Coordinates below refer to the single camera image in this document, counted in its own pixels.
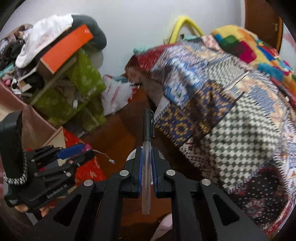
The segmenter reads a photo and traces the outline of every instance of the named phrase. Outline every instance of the white wall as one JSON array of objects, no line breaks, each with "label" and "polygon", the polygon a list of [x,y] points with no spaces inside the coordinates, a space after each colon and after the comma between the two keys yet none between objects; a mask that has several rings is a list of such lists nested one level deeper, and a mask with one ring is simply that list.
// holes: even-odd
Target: white wall
[{"label": "white wall", "polygon": [[242,22],[238,0],[26,0],[6,23],[0,39],[21,24],[69,12],[93,17],[106,34],[107,47],[99,71],[111,75],[124,72],[133,48],[162,44],[179,15],[190,16],[205,34]]},{"label": "white wall", "polygon": [[281,41],[279,56],[296,71],[296,43],[285,24],[283,26],[283,39]]}]

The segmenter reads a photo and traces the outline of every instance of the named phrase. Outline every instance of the hand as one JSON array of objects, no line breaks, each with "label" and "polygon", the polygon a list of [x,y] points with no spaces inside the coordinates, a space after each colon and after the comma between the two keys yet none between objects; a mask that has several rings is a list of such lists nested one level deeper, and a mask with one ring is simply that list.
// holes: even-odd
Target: hand
[{"label": "hand", "polygon": [[[24,204],[24,203],[19,204],[19,205],[17,205],[17,206],[14,206],[14,208],[15,208],[16,210],[18,210],[19,212],[21,212],[21,213],[24,213],[24,212],[26,212],[26,211],[29,210],[28,207],[27,207],[27,205]],[[41,216],[44,217],[46,214],[49,213],[49,206],[46,205],[46,206],[44,206],[44,207],[39,208],[39,210],[41,211]]]}]

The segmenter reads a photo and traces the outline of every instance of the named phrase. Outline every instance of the colorful blanket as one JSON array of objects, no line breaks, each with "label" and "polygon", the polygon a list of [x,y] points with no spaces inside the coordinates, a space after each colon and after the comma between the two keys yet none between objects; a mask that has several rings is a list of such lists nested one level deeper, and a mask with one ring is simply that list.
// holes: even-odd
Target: colorful blanket
[{"label": "colorful blanket", "polygon": [[291,104],[295,107],[296,75],[289,64],[279,57],[276,49],[260,40],[256,34],[235,25],[217,28],[212,35],[224,51],[281,82],[288,89],[293,98]]},{"label": "colorful blanket", "polygon": [[200,39],[139,52],[131,69],[163,86],[169,99],[156,127],[270,232],[295,198],[282,152],[293,146],[283,133],[284,123],[295,131],[295,114],[270,78]]}]

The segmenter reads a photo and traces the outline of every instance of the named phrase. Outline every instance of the wooden floor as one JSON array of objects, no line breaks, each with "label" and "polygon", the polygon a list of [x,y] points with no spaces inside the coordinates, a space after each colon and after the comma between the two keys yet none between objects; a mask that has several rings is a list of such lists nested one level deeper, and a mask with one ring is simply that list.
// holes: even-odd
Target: wooden floor
[{"label": "wooden floor", "polygon": [[[92,148],[107,153],[115,164],[98,154],[99,164],[108,178],[114,172],[122,170],[127,156],[137,146],[142,146],[143,113],[152,108],[141,87],[132,101],[122,110],[107,117],[107,122],[83,140]],[[197,169],[191,165],[167,137],[156,130],[152,145],[158,147],[170,161],[172,169],[184,173],[187,178],[199,180]],[[121,240],[150,240],[159,221],[171,213],[170,199],[156,199],[151,193],[151,214],[142,215],[140,199],[125,199],[121,219]]]}]

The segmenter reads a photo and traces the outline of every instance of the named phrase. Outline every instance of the silver screw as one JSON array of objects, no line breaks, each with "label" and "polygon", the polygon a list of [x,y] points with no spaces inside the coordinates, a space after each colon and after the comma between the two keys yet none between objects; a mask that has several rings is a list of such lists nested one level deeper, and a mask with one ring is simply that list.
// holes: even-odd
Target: silver screw
[{"label": "silver screw", "polygon": [[175,172],[174,170],[171,170],[171,169],[170,169],[170,170],[167,170],[167,171],[166,171],[166,174],[169,175],[169,176],[173,176],[173,175],[176,174],[176,172]]},{"label": "silver screw", "polygon": [[126,177],[129,174],[129,172],[127,170],[122,170],[119,174],[123,177]]},{"label": "silver screw", "polygon": [[202,179],[202,184],[205,186],[209,186],[211,184],[211,181],[209,179]]},{"label": "silver screw", "polygon": [[93,180],[87,179],[87,180],[84,181],[83,184],[84,184],[86,187],[90,187],[93,183],[94,183]]}]

